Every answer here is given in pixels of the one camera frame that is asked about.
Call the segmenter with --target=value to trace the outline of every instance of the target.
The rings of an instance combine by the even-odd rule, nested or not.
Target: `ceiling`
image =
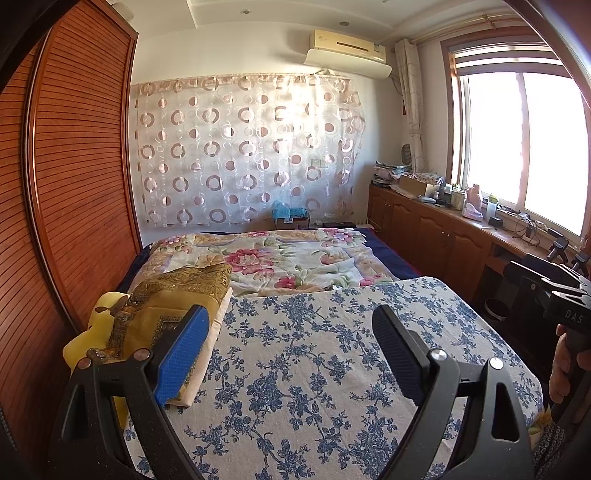
[[[502,0],[109,0],[123,3],[141,36],[221,22],[286,22],[334,30],[387,46],[476,14],[508,10]],[[249,14],[241,13],[250,10]],[[347,27],[340,22],[348,22]]]

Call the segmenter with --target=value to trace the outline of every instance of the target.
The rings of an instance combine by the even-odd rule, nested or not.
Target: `metal screw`
[[[87,356],[78,360],[78,368],[84,370],[92,365],[92,360]]]
[[[150,350],[147,348],[140,348],[134,352],[134,358],[138,362],[142,362],[150,357]]]
[[[493,357],[489,360],[489,362],[491,363],[491,367],[495,370],[500,370],[501,368],[503,368],[503,360],[501,360],[500,358]]]
[[[447,353],[439,348],[436,348],[431,352],[431,358],[441,362],[447,358]]]

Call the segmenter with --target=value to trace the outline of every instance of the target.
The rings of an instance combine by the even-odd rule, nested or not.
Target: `jar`
[[[464,209],[466,192],[452,192],[452,206],[461,212]]]

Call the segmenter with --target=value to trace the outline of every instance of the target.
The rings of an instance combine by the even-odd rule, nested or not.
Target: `curtain rod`
[[[470,27],[486,26],[488,28],[497,28],[497,26],[500,26],[497,24],[505,22],[519,22],[522,25],[526,25],[525,21],[521,17],[518,17],[517,15],[511,13],[486,14],[474,18],[469,18],[468,20],[464,20],[453,25],[448,25],[446,27],[441,27],[436,30],[430,31],[429,33],[413,38],[411,40],[411,43],[420,45],[421,43],[426,43],[431,40],[436,40],[437,38],[461,32]]]
[[[293,72],[270,72],[270,73],[222,73],[219,75],[195,75],[194,77],[176,77],[166,80],[147,80],[146,82],[138,82],[134,83],[131,86],[135,87],[137,85],[143,85],[144,83],[165,83],[165,82],[176,82],[179,80],[180,82],[185,80],[193,80],[193,79],[205,79],[205,78],[222,78],[222,77],[253,77],[253,76],[290,76],[290,77],[322,77],[322,78],[338,78],[343,80],[352,80],[350,77],[347,77],[341,73],[334,73],[334,74],[325,74],[325,73],[293,73]]]

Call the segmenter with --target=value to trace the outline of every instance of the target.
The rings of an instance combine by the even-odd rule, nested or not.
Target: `pink bottle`
[[[480,194],[480,185],[474,184],[468,189],[466,194],[466,201],[474,205],[477,212],[482,210],[482,195]]]

